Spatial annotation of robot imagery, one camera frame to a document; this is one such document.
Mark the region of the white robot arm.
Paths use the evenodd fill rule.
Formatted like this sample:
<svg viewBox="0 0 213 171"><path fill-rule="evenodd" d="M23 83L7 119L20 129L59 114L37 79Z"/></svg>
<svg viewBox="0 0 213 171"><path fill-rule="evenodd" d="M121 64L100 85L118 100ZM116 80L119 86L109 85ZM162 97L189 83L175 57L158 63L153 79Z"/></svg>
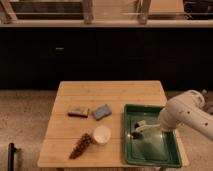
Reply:
<svg viewBox="0 0 213 171"><path fill-rule="evenodd" d="M188 90L170 98L159 113L158 122L164 131L172 131L183 123L213 141L213 116L203 110L204 96Z"/></svg>

